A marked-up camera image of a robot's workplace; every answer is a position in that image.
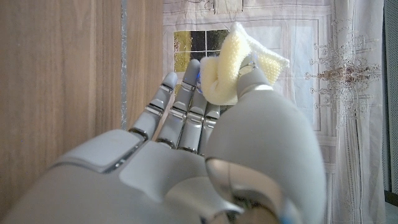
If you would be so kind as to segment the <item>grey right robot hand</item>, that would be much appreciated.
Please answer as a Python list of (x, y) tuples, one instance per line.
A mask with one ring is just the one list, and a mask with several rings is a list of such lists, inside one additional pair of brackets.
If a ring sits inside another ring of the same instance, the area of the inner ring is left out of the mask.
[(306, 117), (251, 60), (224, 113), (198, 88), (199, 63), (168, 74), (133, 127), (64, 154), (5, 223), (321, 223), (326, 177)]

